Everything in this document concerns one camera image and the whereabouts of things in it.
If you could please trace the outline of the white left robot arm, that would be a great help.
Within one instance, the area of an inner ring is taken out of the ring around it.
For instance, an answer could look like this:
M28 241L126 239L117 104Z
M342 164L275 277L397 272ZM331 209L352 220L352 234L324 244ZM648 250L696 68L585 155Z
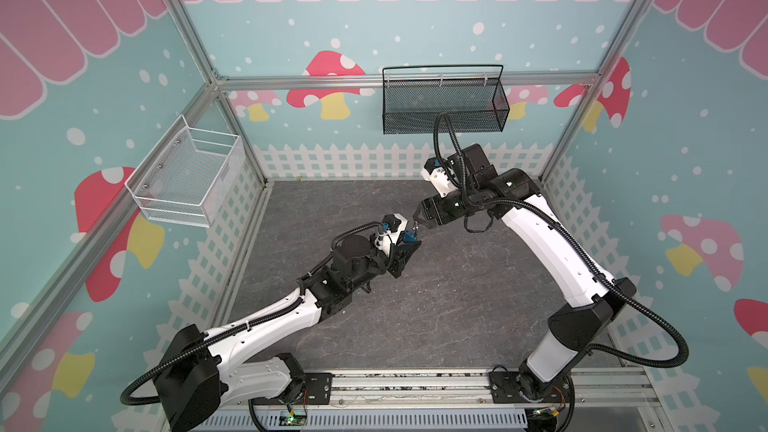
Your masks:
M189 325L177 332L151 379L171 430L190 431L227 403L296 399L305 374L291 354L278 354L252 373L239 367L340 313L357 291L369 291L374 279L399 277L420 244L407 218L388 214L334 238L330 253L283 299L224 326L202 331Z

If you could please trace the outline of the blue padlock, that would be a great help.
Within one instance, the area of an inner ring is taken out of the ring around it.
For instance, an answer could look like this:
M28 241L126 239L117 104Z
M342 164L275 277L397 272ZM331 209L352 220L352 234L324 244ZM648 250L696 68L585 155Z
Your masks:
M415 243L419 241L418 230L405 230L403 233L403 242L404 243Z

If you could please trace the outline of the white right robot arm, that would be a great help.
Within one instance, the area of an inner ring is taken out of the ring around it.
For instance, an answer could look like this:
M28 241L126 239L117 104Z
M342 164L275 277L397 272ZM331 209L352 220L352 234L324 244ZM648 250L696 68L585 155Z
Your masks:
M498 173L479 145L445 162L429 158L421 176L437 193L419 205L416 222L434 228L487 211L523 240L560 288L565 303L549 318L546 335L522 362L516 379L521 397L544 400L587 355L589 344L624 308L622 298L634 295L635 286L610 272L604 276L618 289L601 284L597 276L602 267L588 267L561 234L538 185L518 168Z

